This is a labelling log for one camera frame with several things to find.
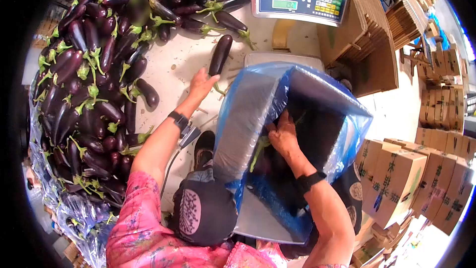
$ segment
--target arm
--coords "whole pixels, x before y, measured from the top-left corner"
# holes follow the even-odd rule
[[[269,141],[281,153],[291,167],[296,178],[309,176],[317,170],[302,153],[296,138],[296,128],[287,110],[281,117],[277,128],[267,126]],[[348,265],[354,248],[354,228],[347,209],[336,191],[323,180],[304,194],[311,209],[312,219],[319,231],[319,239],[303,267],[315,265]]]
[[[199,72],[193,76],[190,83],[190,93],[187,98],[175,108],[175,111],[190,119],[193,112],[200,106],[202,100],[210,92],[213,84],[219,79],[219,74],[208,79],[206,69],[200,69]],[[146,172],[157,181],[159,188],[162,187],[165,169],[177,146],[179,136],[180,129],[175,125],[174,119],[167,117],[140,149],[132,164],[131,173],[134,171]]]

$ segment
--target green lcd screen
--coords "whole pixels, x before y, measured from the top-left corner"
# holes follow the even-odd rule
[[[298,2],[291,0],[273,0],[273,8],[298,9]]]

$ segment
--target eggplant stem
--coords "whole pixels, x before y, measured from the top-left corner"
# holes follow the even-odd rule
[[[218,82],[215,82],[215,84],[213,84],[213,88],[215,88],[215,90],[216,90],[218,93],[220,93],[221,95],[223,95],[223,96],[226,96],[226,95],[227,95],[226,92],[223,92],[223,91],[220,90],[220,88],[218,87]]]

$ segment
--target plastic bag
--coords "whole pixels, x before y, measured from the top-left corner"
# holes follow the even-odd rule
[[[31,168],[41,182],[43,203],[53,211],[59,228],[75,243],[86,262],[94,268],[105,267],[106,243],[116,218],[110,219],[108,204],[93,203],[83,196],[68,193],[54,177],[39,143],[42,134],[38,121],[41,103],[33,106],[35,87],[33,80],[29,94],[30,159]]]

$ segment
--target pile of eggplants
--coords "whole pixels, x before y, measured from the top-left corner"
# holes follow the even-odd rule
[[[136,133],[136,103],[142,96],[151,110],[157,91],[141,75],[146,52],[170,30],[202,34],[229,29],[253,48],[248,28],[226,12],[250,0],[148,0],[146,17],[128,13],[129,0],[74,0],[39,56],[33,105],[39,104],[41,147],[63,190],[123,204],[134,157],[147,133]],[[219,27],[192,18],[210,11]],[[144,23],[137,24],[138,18]],[[210,64],[220,74],[233,38],[224,35]]]

